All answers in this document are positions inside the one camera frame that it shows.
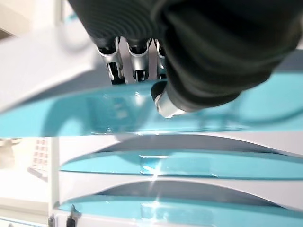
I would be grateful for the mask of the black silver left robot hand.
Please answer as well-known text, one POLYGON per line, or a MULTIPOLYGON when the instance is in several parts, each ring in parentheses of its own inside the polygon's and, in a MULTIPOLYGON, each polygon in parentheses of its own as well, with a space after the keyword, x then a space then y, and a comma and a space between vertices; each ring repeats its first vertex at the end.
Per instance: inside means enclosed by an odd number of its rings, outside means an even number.
POLYGON ((170 118, 231 102, 265 82, 302 36, 300 0, 72 0, 102 53, 117 36, 165 53, 167 84, 153 99, 170 118))

